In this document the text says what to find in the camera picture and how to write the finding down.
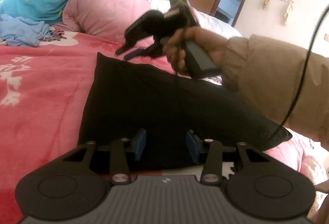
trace metal screw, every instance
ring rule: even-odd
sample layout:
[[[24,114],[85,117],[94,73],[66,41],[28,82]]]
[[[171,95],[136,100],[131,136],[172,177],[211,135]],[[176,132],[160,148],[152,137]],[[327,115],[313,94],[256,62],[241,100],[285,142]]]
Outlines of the metal screw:
[[[126,182],[129,177],[126,175],[126,174],[115,174],[112,179],[115,181],[115,182]]]
[[[206,175],[203,176],[203,180],[205,182],[212,183],[212,182],[219,181],[219,177],[217,175],[215,175],[215,174],[206,174]]]

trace white logo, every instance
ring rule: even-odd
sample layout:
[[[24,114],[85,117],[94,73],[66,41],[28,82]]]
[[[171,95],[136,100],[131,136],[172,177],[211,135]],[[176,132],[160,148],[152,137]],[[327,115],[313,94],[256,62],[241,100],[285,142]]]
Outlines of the white logo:
[[[165,178],[165,179],[162,180],[163,183],[169,183],[170,181],[171,181],[170,178]]]

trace black fabric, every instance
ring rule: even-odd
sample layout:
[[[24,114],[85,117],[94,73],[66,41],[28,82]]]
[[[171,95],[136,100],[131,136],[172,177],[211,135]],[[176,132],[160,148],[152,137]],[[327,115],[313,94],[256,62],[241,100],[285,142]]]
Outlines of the black fabric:
[[[282,128],[269,139],[277,124],[252,111],[222,86],[98,53],[78,143],[94,140],[108,145],[114,139],[134,137],[140,128],[146,129],[147,144],[134,169],[193,165],[185,145],[189,129],[201,139],[215,139],[226,146],[244,141],[260,150],[292,137]]]

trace black cable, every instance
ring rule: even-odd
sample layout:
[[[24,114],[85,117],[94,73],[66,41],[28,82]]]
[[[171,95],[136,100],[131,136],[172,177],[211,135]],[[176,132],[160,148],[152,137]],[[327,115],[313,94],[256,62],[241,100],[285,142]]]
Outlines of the black cable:
[[[273,138],[273,136],[275,136],[275,134],[283,127],[283,125],[286,123],[286,121],[288,120],[289,116],[291,115],[292,111],[294,110],[295,108],[295,105],[297,104],[297,101],[299,99],[299,96],[300,96],[300,93],[302,91],[302,88],[303,88],[303,85],[304,85],[304,81],[305,81],[305,74],[306,74],[306,69],[307,69],[307,64],[308,64],[308,61],[310,59],[310,55],[312,53],[312,48],[313,48],[313,45],[314,45],[314,41],[315,41],[315,38],[316,38],[316,35],[319,31],[319,28],[325,18],[325,16],[327,15],[329,11],[329,5],[327,5],[327,7],[325,8],[325,10],[323,11],[314,31],[313,31],[313,35],[312,35],[312,38],[310,40],[310,46],[309,46],[309,49],[307,51],[307,54],[306,54],[306,59],[305,59],[305,63],[304,63],[304,68],[303,68],[303,72],[302,72],[302,76],[300,78],[300,82],[299,82],[299,86],[298,86],[298,89],[297,89],[297,92],[296,92],[296,95],[294,97],[294,99],[292,100],[292,103],[290,105],[290,108],[285,116],[285,118],[283,119],[283,121],[281,122],[280,126],[278,126],[278,128],[275,130],[275,132],[270,136],[269,140]]]

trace hand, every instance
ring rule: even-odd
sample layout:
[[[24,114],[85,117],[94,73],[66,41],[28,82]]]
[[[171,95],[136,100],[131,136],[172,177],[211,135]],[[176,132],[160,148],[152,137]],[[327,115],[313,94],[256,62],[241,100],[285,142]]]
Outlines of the hand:
[[[173,70],[187,75],[186,53],[180,47],[184,40],[194,40],[207,52],[214,64],[222,66],[228,39],[200,27],[191,27],[185,32],[183,29],[178,29],[163,47],[163,54],[167,56]]]

